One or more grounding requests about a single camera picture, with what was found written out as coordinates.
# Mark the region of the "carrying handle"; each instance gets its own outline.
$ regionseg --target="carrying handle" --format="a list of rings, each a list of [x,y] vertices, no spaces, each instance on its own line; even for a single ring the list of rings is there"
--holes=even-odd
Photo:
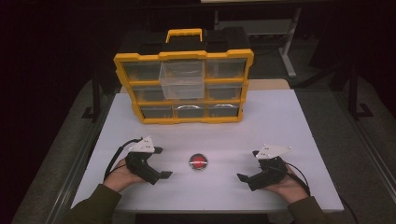
[[[169,43],[169,39],[173,35],[199,35],[199,39],[202,42],[202,29],[179,29],[179,30],[169,30],[168,36],[166,37],[166,43]]]

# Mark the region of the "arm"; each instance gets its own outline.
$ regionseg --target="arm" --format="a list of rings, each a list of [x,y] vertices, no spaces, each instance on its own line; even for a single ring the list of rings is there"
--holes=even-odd
[[[91,197],[76,204],[70,210],[63,224],[111,223],[114,210],[121,199],[119,192],[141,182],[144,180],[128,170],[125,160],[119,161],[113,172],[103,184],[98,185]]]
[[[288,172],[294,172],[287,165]],[[288,209],[294,217],[296,224],[333,224],[334,220],[323,213],[315,197],[310,197],[295,180],[289,176],[278,184],[268,186],[265,190],[272,191],[281,196],[288,204]]]

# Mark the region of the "green sleeve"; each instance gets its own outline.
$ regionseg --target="green sleeve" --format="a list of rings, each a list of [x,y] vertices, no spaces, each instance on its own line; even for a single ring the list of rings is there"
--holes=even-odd
[[[76,204],[70,210],[63,224],[111,223],[114,210],[120,199],[119,193],[100,184],[90,198]]]
[[[333,224],[330,217],[323,213],[315,197],[308,197],[288,206],[296,224]]]

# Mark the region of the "background table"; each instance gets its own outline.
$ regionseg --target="background table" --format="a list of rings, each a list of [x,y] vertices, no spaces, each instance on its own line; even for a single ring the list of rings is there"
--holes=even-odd
[[[259,163],[251,151],[263,144],[290,146],[282,156],[299,167],[312,194],[326,212],[341,211],[331,178],[318,152],[294,91],[249,91],[244,119],[237,123],[144,125],[133,115],[128,94],[117,94],[97,141],[74,204],[88,198],[103,181],[117,148],[130,139],[151,135],[161,155],[148,160],[157,171],[173,171],[169,179],[131,186],[122,192],[118,209],[136,213],[261,213],[286,210],[274,193],[250,191],[237,173],[255,175]],[[208,166],[193,171],[190,156],[203,153]],[[127,149],[120,159],[127,154]]]

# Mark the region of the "white plastic bracket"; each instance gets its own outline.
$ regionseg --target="white plastic bracket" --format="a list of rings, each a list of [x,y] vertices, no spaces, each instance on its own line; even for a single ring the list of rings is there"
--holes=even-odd
[[[258,160],[269,160],[291,151],[292,151],[291,147],[264,145],[262,149],[259,151],[259,153],[257,153],[256,158]]]
[[[133,152],[154,153],[155,148],[154,148],[154,144],[152,143],[151,136],[148,136],[148,137],[142,139],[140,142],[131,146],[128,150],[133,151]]]

